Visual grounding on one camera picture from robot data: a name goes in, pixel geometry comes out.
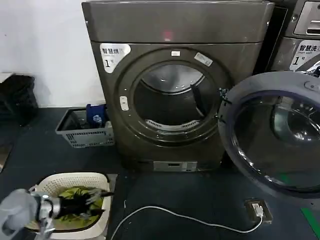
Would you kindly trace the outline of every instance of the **white wall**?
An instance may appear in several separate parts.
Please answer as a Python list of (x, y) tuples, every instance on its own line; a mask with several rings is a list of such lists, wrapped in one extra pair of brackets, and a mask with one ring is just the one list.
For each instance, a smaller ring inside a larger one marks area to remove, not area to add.
[(105, 102), (83, 0), (0, 0), (0, 72), (36, 76), (40, 107)]

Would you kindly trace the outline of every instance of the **gray plastic crate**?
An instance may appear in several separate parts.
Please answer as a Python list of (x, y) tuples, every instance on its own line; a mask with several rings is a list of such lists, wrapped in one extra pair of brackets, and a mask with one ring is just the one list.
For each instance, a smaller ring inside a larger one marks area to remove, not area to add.
[(80, 129), (87, 122), (85, 108), (72, 108), (66, 111), (55, 132), (62, 135), (74, 148), (111, 146), (115, 144), (114, 131), (110, 121), (105, 127)]

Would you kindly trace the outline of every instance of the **dark floor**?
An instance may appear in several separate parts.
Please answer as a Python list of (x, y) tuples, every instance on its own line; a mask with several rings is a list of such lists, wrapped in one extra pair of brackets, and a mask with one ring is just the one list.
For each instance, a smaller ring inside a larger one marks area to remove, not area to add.
[[(317, 237), (299, 207), (274, 198), (234, 167), (211, 173), (134, 173), (121, 167), (114, 147), (74, 149), (55, 128), (66, 110), (41, 109), (29, 126), (0, 125), (0, 145), (14, 143), (7, 165), (0, 173), (0, 200), (17, 188), (28, 189), (43, 178), (65, 172), (119, 174), (112, 203), (108, 238), (119, 221), (146, 205), (168, 208), (204, 221), (247, 230), (253, 226), (244, 208), (250, 198), (264, 199), (273, 221), (248, 234), (207, 227), (155, 209), (134, 215), (119, 229), (115, 240), (290, 239)], [(320, 220), (320, 212), (312, 214)], [(15, 240), (33, 240), (27, 231)]]

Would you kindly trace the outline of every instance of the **open washer door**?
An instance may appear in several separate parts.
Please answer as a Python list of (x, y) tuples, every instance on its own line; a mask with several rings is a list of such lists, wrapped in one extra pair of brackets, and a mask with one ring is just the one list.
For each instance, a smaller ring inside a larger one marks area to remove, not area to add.
[(223, 145), (264, 191), (320, 209), (320, 79), (298, 72), (251, 76), (225, 96)]

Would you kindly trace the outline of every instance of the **round door window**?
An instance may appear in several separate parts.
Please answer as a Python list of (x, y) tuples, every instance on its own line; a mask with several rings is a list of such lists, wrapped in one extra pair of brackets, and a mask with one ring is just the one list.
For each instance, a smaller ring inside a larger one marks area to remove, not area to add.
[(287, 96), (260, 96), (244, 103), (234, 120), (239, 155), (283, 188), (320, 187), (320, 111)]
[(165, 64), (141, 76), (133, 100), (147, 125), (177, 133), (201, 123), (212, 109), (217, 92), (197, 69)]

